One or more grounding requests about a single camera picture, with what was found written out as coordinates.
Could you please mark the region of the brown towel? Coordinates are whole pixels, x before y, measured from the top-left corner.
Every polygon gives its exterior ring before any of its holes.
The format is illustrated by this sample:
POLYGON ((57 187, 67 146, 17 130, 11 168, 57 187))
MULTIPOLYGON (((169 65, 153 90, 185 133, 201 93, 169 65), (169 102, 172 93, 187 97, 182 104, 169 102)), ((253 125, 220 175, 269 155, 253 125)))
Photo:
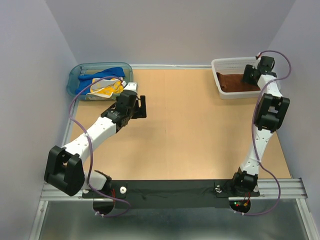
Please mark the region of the brown towel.
POLYGON ((242 74, 221 74, 216 73, 219 86, 225 93, 240 93, 260 91, 260 88, 255 85, 248 84, 242 81, 242 74))

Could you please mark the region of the yellow white towel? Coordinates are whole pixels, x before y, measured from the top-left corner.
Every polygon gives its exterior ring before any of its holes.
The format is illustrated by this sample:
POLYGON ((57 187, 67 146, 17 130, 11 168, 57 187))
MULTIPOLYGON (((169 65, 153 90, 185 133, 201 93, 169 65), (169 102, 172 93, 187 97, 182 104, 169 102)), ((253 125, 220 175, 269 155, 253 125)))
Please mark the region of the yellow white towel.
POLYGON ((110 99, 113 95, 120 94, 126 85, 123 77, 103 79, 89 88, 88 95, 110 99))

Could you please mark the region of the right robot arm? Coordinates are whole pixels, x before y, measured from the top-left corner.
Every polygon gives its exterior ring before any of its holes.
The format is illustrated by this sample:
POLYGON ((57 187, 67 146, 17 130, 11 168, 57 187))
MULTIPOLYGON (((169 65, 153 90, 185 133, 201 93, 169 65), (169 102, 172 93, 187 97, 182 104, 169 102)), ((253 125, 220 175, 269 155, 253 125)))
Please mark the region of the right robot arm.
POLYGON ((282 126, 290 105, 290 99, 279 90, 277 74, 273 72, 274 58, 261 54, 255 58, 256 65, 246 65, 242 77, 244 83, 259 87, 260 93, 251 121, 252 145, 230 182, 235 195, 252 193, 258 185, 264 152, 273 134, 282 126))

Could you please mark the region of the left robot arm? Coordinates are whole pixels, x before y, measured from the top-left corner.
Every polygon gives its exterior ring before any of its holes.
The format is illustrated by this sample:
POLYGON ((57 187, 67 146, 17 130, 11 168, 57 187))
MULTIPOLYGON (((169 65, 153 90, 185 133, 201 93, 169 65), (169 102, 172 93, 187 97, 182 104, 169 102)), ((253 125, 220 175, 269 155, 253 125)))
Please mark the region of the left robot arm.
POLYGON ((85 172, 84 162, 92 160, 94 150, 118 133, 129 120, 146 116, 146 97, 138 96, 133 90, 124 90, 83 134, 62 147, 51 148, 44 181, 69 196, 90 189, 94 189, 100 197, 108 196, 111 193, 111 178, 97 170, 85 172))

